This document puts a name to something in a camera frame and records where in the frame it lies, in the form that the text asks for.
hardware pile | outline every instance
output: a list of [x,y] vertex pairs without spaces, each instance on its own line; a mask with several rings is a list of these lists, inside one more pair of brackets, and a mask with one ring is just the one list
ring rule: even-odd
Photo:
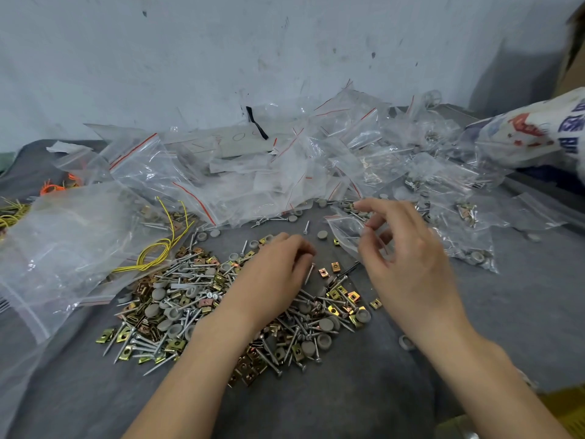
[[[292,212],[289,218],[297,218],[301,213]],[[265,221],[260,219],[255,226]],[[209,233],[211,236],[219,235],[219,231],[211,233],[214,231]],[[99,344],[108,344],[103,355],[114,344],[121,344],[114,363],[132,358],[138,359],[138,364],[153,362],[154,366],[144,376],[167,362],[178,360],[196,323],[219,306],[241,267],[272,239],[272,235],[267,235],[249,244],[246,241],[240,253],[232,253],[229,260],[222,263],[196,246],[207,240],[207,233],[193,234],[188,248],[179,250],[166,271],[138,280],[131,293],[118,299],[118,306],[123,308],[115,316],[122,320],[121,325],[117,330],[106,329],[96,340]],[[333,244],[339,246],[335,239]],[[371,314],[361,306],[360,295],[343,286],[358,264],[342,272],[339,262],[333,262],[331,275],[327,268],[318,268],[321,277],[327,279],[325,286],[317,296],[300,290],[290,307],[255,336],[239,358],[229,386],[238,380],[249,386],[268,367],[278,377],[283,373],[282,368],[291,364],[304,372],[307,367],[304,359],[321,363],[320,352],[332,346],[332,337],[339,335],[341,330],[355,332],[356,328],[367,324]],[[376,299],[370,306],[376,310],[381,302]]]

yellow wire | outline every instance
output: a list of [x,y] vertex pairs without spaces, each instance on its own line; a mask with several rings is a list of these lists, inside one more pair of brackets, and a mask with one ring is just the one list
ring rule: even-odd
[[[183,211],[185,211],[186,228],[185,228],[185,231],[183,231],[178,237],[175,237],[175,227],[172,224],[171,216],[168,213],[167,208],[166,208],[165,204],[163,203],[163,201],[161,199],[159,199],[158,197],[157,197],[157,200],[160,202],[163,209],[165,210],[165,214],[167,215],[168,221],[171,224],[172,238],[169,239],[166,237],[164,239],[160,239],[157,243],[153,243],[153,244],[147,246],[146,248],[144,248],[142,250],[142,252],[138,256],[138,259],[136,259],[135,265],[121,266],[120,268],[116,268],[114,271],[112,271],[113,273],[126,272],[126,271],[136,271],[136,270],[146,271],[147,269],[162,263],[167,258],[168,254],[170,253],[172,248],[177,243],[179,243],[179,241],[183,238],[183,236],[189,231],[189,229],[193,225],[194,222],[189,223],[189,219],[188,219],[188,216],[186,213],[185,203],[181,202],[181,205],[183,205]],[[148,255],[148,253],[159,246],[163,247],[163,251],[159,254],[159,256],[156,259],[150,261],[149,263],[144,263],[144,260],[145,260],[146,256]]]

white wall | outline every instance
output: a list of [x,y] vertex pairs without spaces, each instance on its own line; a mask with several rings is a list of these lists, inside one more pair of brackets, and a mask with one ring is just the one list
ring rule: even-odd
[[0,0],[0,151],[95,138],[84,122],[229,125],[349,78],[396,104],[521,105],[548,95],[580,2]]

gray table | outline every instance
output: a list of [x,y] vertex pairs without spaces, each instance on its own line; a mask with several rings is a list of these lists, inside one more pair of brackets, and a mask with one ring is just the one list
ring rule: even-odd
[[[318,249],[316,264],[338,260],[349,266],[352,259],[332,246],[331,237],[327,242],[315,237],[326,229],[322,219],[326,212],[311,209],[297,223],[270,222],[254,229],[246,225],[225,231],[204,246],[225,259],[241,249],[246,239],[280,231],[301,233],[310,219],[309,239]],[[493,235],[501,274],[452,260],[473,325],[502,345],[514,363],[545,390],[583,382],[585,240],[569,228],[542,234],[541,244],[525,240],[512,229],[496,228]],[[348,288],[358,291],[366,302],[375,297],[362,268],[351,278]],[[307,290],[320,284],[314,273]],[[144,367],[150,365],[113,365],[113,352],[101,356],[102,346],[95,339],[116,322],[115,311],[106,306],[73,313],[33,375],[9,437],[104,438],[124,432],[168,368],[142,377]],[[0,316],[0,332],[5,339],[13,339],[14,348],[19,336],[26,336],[21,330],[13,314]],[[401,334],[390,317],[378,310],[362,331],[342,332],[324,354],[323,364],[310,363],[306,374],[291,368],[278,380],[267,370],[250,388],[241,384],[227,389],[214,435],[430,437],[435,420],[457,413],[457,407],[425,358],[398,346]],[[6,357],[0,359],[0,367]]]

right hand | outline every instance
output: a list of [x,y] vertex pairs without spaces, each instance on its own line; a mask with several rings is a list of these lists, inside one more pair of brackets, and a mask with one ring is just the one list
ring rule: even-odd
[[[414,206],[367,198],[356,202],[358,211],[375,214],[367,222],[359,252],[384,308],[405,334],[425,352],[436,336],[453,330],[473,330],[457,292],[449,258],[436,233],[427,227]],[[394,239],[394,257],[387,261],[374,231],[388,222],[384,243]]]

